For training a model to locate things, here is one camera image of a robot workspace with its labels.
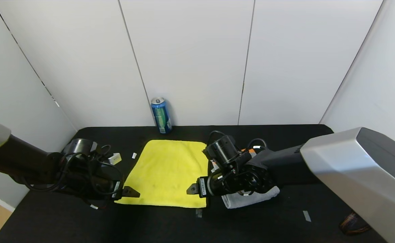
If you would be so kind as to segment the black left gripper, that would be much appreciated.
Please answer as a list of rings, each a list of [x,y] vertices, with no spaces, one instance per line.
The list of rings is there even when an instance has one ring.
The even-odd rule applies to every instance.
[[[118,179],[113,179],[111,175],[105,174],[103,168],[114,170],[118,175]],[[93,190],[102,196],[116,197],[121,190],[120,186],[124,183],[124,174],[112,164],[101,164],[99,170],[102,172],[102,175],[96,174],[93,176]],[[140,197],[140,193],[130,186],[124,186],[122,197]]]

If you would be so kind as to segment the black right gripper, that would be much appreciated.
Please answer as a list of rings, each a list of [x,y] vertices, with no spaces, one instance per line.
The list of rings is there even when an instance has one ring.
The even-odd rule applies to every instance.
[[[208,176],[199,177],[196,183],[188,187],[186,193],[188,195],[199,195],[200,198],[225,195],[223,179],[224,176],[221,173],[215,172]]]

